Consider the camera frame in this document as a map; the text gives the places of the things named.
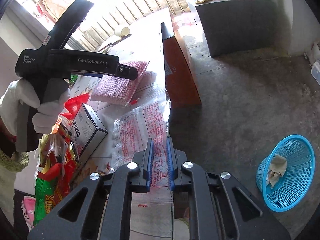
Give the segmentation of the left hand white glove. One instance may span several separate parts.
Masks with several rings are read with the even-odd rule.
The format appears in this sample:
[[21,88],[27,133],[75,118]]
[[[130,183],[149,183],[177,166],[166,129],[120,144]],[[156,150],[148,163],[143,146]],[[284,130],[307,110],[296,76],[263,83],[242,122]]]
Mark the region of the left hand white glove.
[[37,133],[49,134],[55,125],[59,114],[64,109],[64,104],[70,98],[70,90],[61,94],[58,100],[40,103],[33,86],[25,79],[13,81],[1,97],[1,132],[14,142],[17,135],[18,106],[26,103],[37,109],[32,118],[34,129]]

